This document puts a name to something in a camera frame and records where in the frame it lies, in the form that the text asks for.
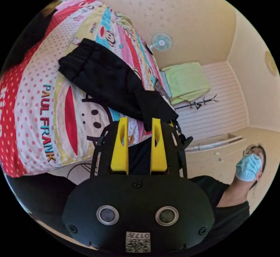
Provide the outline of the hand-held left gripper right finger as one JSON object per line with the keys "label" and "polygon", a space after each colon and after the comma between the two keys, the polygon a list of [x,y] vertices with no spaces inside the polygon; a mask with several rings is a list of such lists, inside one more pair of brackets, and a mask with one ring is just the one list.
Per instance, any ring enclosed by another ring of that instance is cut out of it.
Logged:
{"label": "hand-held left gripper right finger", "polygon": [[161,120],[152,119],[152,137],[151,137],[151,160],[150,173],[165,173],[167,170],[167,160]]}

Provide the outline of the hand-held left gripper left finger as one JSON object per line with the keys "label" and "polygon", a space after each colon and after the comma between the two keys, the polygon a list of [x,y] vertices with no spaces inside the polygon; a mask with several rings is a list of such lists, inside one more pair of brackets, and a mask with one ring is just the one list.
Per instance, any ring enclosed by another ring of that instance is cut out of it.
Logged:
{"label": "hand-held left gripper left finger", "polygon": [[112,172],[129,174],[128,152],[128,118],[122,117],[118,122],[117,134],[110,168]]}

